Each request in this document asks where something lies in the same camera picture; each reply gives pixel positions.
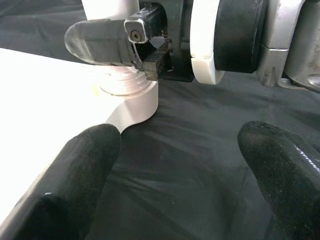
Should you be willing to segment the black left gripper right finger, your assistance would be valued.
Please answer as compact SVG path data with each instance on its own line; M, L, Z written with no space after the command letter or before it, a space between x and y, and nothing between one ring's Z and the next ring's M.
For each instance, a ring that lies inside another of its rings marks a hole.
M243 124L237 142L288 240L320 240L320 151L295 132Z

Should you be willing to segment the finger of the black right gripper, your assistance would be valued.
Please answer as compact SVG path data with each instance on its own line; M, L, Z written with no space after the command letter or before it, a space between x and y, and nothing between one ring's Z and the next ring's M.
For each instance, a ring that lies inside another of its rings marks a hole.
M77 22L65 32L64 45L73 56L92 65L128 65L128 35L124 20Z

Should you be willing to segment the white plastic table leg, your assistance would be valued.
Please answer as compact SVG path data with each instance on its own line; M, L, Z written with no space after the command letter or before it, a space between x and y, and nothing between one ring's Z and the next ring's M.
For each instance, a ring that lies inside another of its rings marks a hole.
M124 20L139 9L139 0L81 0L88 20ZM103 77L100 88L111 95L128 96L145 89L151 82L134 67L99 66Z

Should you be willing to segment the black table cloth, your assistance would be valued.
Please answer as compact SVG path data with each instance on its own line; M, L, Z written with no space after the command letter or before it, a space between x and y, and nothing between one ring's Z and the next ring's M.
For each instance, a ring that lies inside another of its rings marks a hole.
M0 48L79 63L64 33L81 0L0 0ZM248 121L320 151L320 94L226 73L217 86L161 80L159 107L122 134L87 240L286 240L238 146Z

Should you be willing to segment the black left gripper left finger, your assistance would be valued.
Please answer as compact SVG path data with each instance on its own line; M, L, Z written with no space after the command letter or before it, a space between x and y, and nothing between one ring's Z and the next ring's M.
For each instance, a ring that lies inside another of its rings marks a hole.
M70 139L7 217L7 240L83 240L121 148L112 124Z

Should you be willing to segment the white plastic table top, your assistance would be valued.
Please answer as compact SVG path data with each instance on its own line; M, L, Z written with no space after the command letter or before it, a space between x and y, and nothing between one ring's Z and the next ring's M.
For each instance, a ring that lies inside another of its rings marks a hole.
M0 48L0 240L10 212L69 140L100 124L121 136L156 112L157 81L112 95L98 67Z

